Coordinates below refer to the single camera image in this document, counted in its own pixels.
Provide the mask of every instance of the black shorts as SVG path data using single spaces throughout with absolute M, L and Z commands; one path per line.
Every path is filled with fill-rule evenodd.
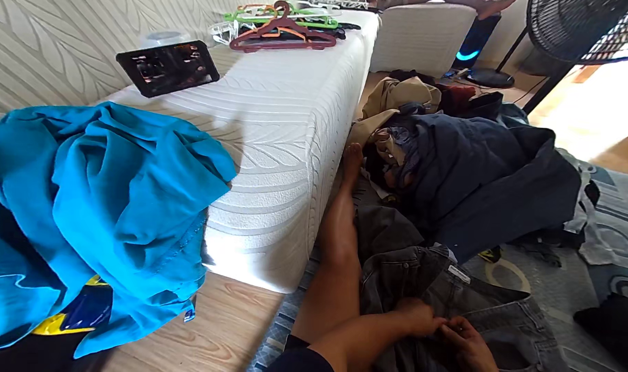
M 334 372 L 332 366 L 319 353 L 307 349 L 309 342 L 288 335 L 284 352 L 268 367 L 266 372 Z

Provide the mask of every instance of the white hanger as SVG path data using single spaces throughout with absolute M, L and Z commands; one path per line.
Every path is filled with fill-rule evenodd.
M 248 27 L 249 29 L 256 28 L 253 23 L 239 23 L 238 21 L 219 22 L 211 25 L 208 28 L 208 33 L 213 37 L 213 40 L 229 45 L 231 40 L 238 37 L 238 31 L 243 27 Z
M 273 19 L 275 16 L 270 14 L 265 14 L 264 12 L 259 13 L 263 9 L 263 5 L 259 6 L 247 6 L 244 9 L 243 13 L 238 13 L 236 15 L 236 20 L 238 21 L 253 21 L 257 19 Z M 339 10 L 339 6 L 336 6 L 332 9 L 328 9 L 326 7 L 313 7 L 307 8 L 308 11 L 311 11 L 315 14 L 289 14 L 287 18 L 290 19 L 298 19 L 298 18 L 310 18 L 316 19 L 319 17 L 338 17 L 342 15 L 341 10 Z
M 312 4 L 334 4 L 338 7 L 352 9 L 368 9 L 369 3 L 363 0 L 310 0 Z
M 328 4 L 328 3 L 319 3 L 318 1 L 314 0 L 313 2 L 311 1 L 307 1 L 307 0 L 287 0 L 289 3 L 291 4 L 302 4 L 302 5 L 306 5 L 305 7 L 299 8 L 299 9 L 307 9 L 307 8 L 326 8 L 329 11 L 335 10 L 335 9 L 339 9 L 340 6 L 336 5 L 336 4 Z

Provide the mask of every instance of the blue light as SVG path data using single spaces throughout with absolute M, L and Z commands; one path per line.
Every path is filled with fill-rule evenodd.
M 475 50 L 474 52 L 468 55 L 462 55 L 461 52 L 458 52 L 456 54 L 456 58 L 459 59 L 460 61 L 467 61 L 467 60 L 472 60 L 474 57 L 477 56 L 477 54 L 479 54 L 478 50 Z

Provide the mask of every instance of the gray jeans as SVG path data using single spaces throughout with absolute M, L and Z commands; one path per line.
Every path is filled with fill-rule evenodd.
M 501 371 L 567 372 L 550 326 L 529 293 L 496 287 L 465 273 L 446 247 L 423 248 L 415 227 L 393 208 L 359 205 L 360 311 L 378 314 L 418 297 L 438 317 L 466 317 Z M 386 350 L 374 371 L 459 371 L 454 350 L 437 335 L 407 338 Z

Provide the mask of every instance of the yellow fabric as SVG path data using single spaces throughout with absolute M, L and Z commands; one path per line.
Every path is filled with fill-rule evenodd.
M 423 83 L 417 76 L 399 82 L 386 77 L 380 80 L 362 108 L 362 119 L 367 119 L 385 110 L 399 108 L 408 102 L 431 105 L 431 113 L 437 111 L 442 93 L 436 87 Z
M 94 275 L 93 277 L 91 277 L 91 279 L 87 281 L 85 285 L 110 285 L 110 284 L 105 283 L 104 281 L 101 281 L 100 275 Z
M 37 335 L 57 335 L 57 334 L 89 332 L 95 329 L 95 328 L 76 328 L 76 329 L 71 329 L 71 330 L 62 330 L 61 324 L 63 324 L 65 318 L 66 318 L 65 314 L 53 315 L 52 317 L 45 319 L 41 324 L 39 324 L 36 328 L 34 328 L 33 331 L 31 331 L 31 333 L 37 334 Z

